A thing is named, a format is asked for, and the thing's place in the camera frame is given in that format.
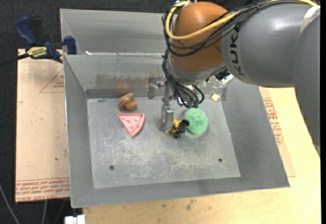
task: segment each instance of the wooden table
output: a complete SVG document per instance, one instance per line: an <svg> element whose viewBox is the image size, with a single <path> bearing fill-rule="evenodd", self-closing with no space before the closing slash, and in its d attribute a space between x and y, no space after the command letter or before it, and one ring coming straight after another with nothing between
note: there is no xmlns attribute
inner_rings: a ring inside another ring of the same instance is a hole
<svg viewBox="0 0 326 224"><path fill-rule="evenodd" d="M83 208L87 224L321 223L320 158L293 89L269 89L295 170L290 188Z"/></svg>

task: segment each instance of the blue clamp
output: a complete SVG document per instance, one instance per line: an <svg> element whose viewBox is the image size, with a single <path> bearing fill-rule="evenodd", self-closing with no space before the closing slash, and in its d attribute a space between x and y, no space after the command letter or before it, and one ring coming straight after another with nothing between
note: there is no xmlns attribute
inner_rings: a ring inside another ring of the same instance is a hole
<svg viewBox="0 0 326 224"><path fill-rule="evenodd" d="M27 55L33 59L50 59L61 63L61 54L57 52L56 47L66 45L68 54L77 54L76 41L72 36L64 38L63 42L52 45L46 41L44 45L37 45L37 39L35 38L33 31L29 25L30 19L25 16L18 20L15 24L15 28L19 35L26 39L29 46L25 49Z"/></svg>

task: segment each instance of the cable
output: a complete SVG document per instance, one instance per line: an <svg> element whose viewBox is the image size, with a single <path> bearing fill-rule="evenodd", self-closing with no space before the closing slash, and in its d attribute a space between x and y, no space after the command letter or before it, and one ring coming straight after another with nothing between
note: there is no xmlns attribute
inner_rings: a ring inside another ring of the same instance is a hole
<svg viewBox="0 0 326 224"><path fill-rule="evenodd" d="M312 5L312 6L316 6L318 5L317 3L315 3L314 1L312 0L270 0L269 2L272 3L272 2L276 2L276 1L293 1L293 2L299 2L299 3L304 3L304 4L307 4L307 5ZM166 17L166 23L165 23L165 32L166 34L168 35L168 37L170 39L173 39L173 40L188 40L188 39L191 39L193 37L196 37L198 35L201 35L211 29L215 29L217 28L218 26L220 25L223 25L225 23L227 23L228 21L232 20L235 16L237 16L238 14L241 13L241 10L239 11L236 11L234 13L230 13L228 16L225 16L221 19L218 19L216 22L198 30L198 31L195 31L193 33L190 33L188 35L185 35L185 36L175 36L171 33L170 31L170 22L171 22L171 19L172 19L172 16L174 14L174 12L180 8L180 7L183 7L187 4L189 4L190 2L189 1L186 1L186 2L179 2L177 4L175 4L172 9L169 11L169 13L167 14L167 17Z"/></svg>
<svg viewBox="0 0 326 224"><path fill-rule="evenodd" d="M59 211L58 211L58 213L57 213L57 216L56 216L56 219L55 219L55 221L54 221L54 224L57 224L57 223L58 223L58 220L59 220L59 218L60 218L60 213L61 213L61 211L62 211L63 206L65 205L65 203L66 203L66 200L63 200L63 202L62 202L62 204L61 204L61 207L60 207L60 209L59 209Z"/></svg>
<svg viewBox="0 0 326 224"><path fill-rule="evenodd" d="M2 194L2 197L4 198L4 201L5 201L6 205L7 205L7 208L9 209L9 211L10 211L12 217L14 218L15 222L16 222L17 224L20 224L19 220L17 219L17 217L16 217L14 211L12 210L12 208L11 208L11 206L10 206L10 204L9 204L9 202L8 202L8 200L7 200L7 198L6 198L6 195L5 195L5 193L4 193L4 190L2 189L1 184L0 184L0 192L1 192L1 194Z"/></svg>
<svg viewBox="0 0 326 224"><path fill-rule="evenodd" d="M43 210L43 216L42 216L42 224L45 223L46 209L47 209L47 201L45 201L45 203L44 203L44 210Z"/></svg>

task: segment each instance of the power cord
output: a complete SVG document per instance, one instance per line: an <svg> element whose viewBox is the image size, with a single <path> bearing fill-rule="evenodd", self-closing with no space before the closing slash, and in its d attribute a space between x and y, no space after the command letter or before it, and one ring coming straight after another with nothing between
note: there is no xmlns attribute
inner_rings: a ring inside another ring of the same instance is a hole
<svg viewBox="0 0 326 224"><path fill-rule="evenodd" d="M2 197L4 198L4 201L5 201L6 205L7 205L7 208L8 208L8 210L10 211L10 213L11 213L12 217L14 218L15 222L16 222L17 224L20 224L18 218L16 217L16 215L15 215L13 209L11 208L11 206L10 206L8 200L7 200L7 197L6 197L6 195L5 195L4 190L2 189L1 184L0 184L0 192L1 192Z"/></svg>

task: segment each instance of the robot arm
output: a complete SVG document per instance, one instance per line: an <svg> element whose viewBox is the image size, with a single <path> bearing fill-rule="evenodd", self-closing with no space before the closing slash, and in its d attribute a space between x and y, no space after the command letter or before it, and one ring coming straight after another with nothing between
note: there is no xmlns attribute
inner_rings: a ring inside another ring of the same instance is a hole
<svg viewBox="0 0 326 224"><path fill-rule="evenodd" d="M179 2L164 26L165 73L172 88L196 86L226 70L253 85L295 87L320 152L320 5L315 0L262 0L232 12L208 2Z"/></svg>

